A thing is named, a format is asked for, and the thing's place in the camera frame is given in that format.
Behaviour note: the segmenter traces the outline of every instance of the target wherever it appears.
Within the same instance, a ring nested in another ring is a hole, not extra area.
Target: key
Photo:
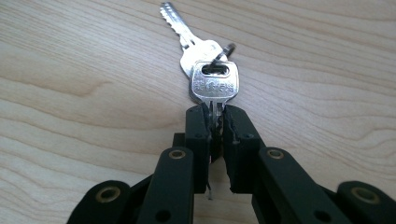
[[[191,70],[197,61],[211,61],[222,53],[222,48],[216,41],[202,40],[195,36],[171,3],[161,4],[161,14],[180,36],[180,44],[183,49],[180,66],[188,78],[191,77]],[[219,61],[226,62],[227,60],[226,55],[219,58]]]
[[[198,61],[193,67],[190,96],[207,105],[211,128],[216,130],[226,103],[239,92],[239,76],[238,67],[233,62],[218,62],[214,67],[210,67],[211,64],[211,61]]]

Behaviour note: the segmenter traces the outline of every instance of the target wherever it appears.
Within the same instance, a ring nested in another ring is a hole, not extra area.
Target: light wood surface
[[[194,105],[161,1],[0,2],[0,223],[65,223],[94,185],[133,185]],[[202,39],[237,45],[240,92],[268,146],[329,189],[396,198],[396,3],[174,1]],[[210,168],[195,223],[256,223]]]

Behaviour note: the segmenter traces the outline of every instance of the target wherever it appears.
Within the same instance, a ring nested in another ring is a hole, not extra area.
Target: key ring
[[[231,43],[231,44],[227,45],[225,48],[223,48],[221,53],[208,66],[207,70],[212,71],[213,68],[216,66],[216,64],[220,61],[220,58],[222,58],[222,56],[227,56],[227,58],[230,57],[231,54],[233,53],[233,51],[235,50],[235,48],[236,48],[235,43]]]

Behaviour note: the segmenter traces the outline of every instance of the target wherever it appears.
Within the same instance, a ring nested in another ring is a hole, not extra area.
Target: silver key
[[[193,67],[190,78],[190,96],[204,103],[209,108],[212,117],[212,128],[219,124],[227,101],[233,99],[239,92],[238,67],[233,62],[218,62],[211,70],[212,62],[198,61]]]
[[[222,48],[216,41],[202,40],[195,36],[171,3],[161,4],[161,14],[180,36],[180,44],[183,49],[180,66],[187,77],[191,77],[191,70],[197,61],[214,60],[222,53]],[[228,59],[226,55],[222,55],[219,60],[226,62]]]

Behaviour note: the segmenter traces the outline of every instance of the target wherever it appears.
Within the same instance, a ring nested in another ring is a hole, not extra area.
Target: wood grain
[[[150,175],[194,105],[161,1],[0,2],[0,222],[65,223],[85,192]],[[174,1],[192,31],[237,45],[244,108],[265,143],[321,185],[396,198],[396,4]],[[256,223],[211,166],[195,223]]]

